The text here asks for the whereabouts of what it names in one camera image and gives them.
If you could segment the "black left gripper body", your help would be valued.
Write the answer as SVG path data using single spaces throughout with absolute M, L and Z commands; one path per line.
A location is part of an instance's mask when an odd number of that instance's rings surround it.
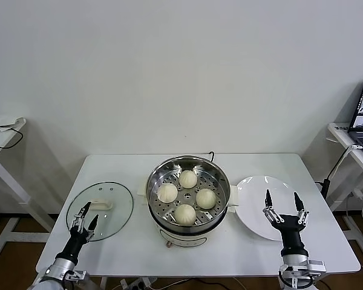
M 82 247 L 87 243 L 87 237 L 87 230 L 79 232 L 77 228 L 72 228 L 70 230 L 70 238 L 61 252 L 61 258 L 78 259 Z

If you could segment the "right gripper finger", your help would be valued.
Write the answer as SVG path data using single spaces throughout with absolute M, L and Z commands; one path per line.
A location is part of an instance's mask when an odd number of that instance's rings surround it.
M 302 226 L 306 226 L 308 222 L 308 215 L 309 212 L 305 209 L 305 206 L 303 204 L 303 201 L 300 199 L 297 192 L 294 192 L 294 200 L 295 200 L 295 206 L 296 210 L 298 212 L 298 224 Z
M 269 189 L 266 190 L 266 198 L 264 200 L 265 208 L 263 213 L 270 223 L 276 222 L 277 224 L 284 223 L 284 219 L 273 208 L 272 198 Z

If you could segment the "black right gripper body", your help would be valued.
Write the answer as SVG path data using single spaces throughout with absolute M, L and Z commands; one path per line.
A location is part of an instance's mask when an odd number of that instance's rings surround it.
M 301 240 L 300 232 L 305 229 L 303 224 L 299 224 L 299 217 L 292 215 L 282 215 L 284 222 L 273 221 L 273 227 L 281 233 L 283 249 L 281 256 L 303 255 L 308 256 L 307 250 Z

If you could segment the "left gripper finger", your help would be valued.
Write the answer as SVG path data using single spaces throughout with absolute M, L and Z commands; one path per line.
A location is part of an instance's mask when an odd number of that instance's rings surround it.
M 85 216 L 88 213 L 88 210 L 90 208 L 91 202 L 87 202 L 78 212 L 78 214 L 74 215 L 74 220 L 72 223 L 71 228 L 76 231 L 83 231 L 83 223 Z
M 99 215 L 97 214 L 90 222 L 90 224 L 87 228 L 87 240 L 91 240 L 93 238 L 94 230 L 96 229 L 98 218 L 99 218 Z

